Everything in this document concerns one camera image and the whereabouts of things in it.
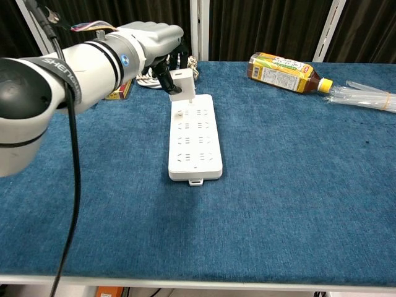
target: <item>blue carpet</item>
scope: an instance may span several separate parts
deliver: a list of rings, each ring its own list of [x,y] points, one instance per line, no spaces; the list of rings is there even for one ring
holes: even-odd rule
[[[314,64],[396,91],[396,66]],[[135,85],[78,116],[82,205],[65,275],[396,286],[396,114],[333,105],[201,62],[223,176],[168,177],[170,103]],[[72,213],[67,118],[0,179],[0,274],[54,275]]]

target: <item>black curtain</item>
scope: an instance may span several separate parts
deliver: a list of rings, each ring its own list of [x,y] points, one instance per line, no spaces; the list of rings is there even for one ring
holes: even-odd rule
[[[179,25],[191,52],[189,0],[39,0],[58,12],[71,25],[105,20],[114,26],[136,20]],[[14,0],[5,0],[0,9],[0,56],[19,58],[38,56],[40,51]],[[95,38],[94,32],[74,33],[57,29],[63,48]]]
[[[327,62],[396,62],[396,1],[348,0]]]
[[[15,0],[2,0],[0,5],[0,57],[38,56],[40,49]]]
[[[211,0],[209,58],[248,61],[256,51],[312,61],[332,0]]]

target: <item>white power strip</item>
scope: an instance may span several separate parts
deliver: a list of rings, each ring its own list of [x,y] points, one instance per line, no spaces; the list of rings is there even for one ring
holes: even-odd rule
[[[212,96],[173,101],[169,143],[169,177],[201,186],[223,173]]]

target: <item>rubber band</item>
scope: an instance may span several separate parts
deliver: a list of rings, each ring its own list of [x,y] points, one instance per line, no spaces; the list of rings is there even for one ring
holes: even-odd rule
[[[381,108],[381,110],[387,110],[390,104],[390,93],[386,92],[386,102],[384,104],[384,106]]]

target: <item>white plug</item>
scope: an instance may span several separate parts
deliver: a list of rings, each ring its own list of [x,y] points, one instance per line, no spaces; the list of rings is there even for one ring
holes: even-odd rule
[[[182,92],[177,95],[169,95],[171,101],[189,100],[196,96],[196,86],[194,83],[194,74],[191,68],[178,69],[170,71],[173,83],[181,88]]]

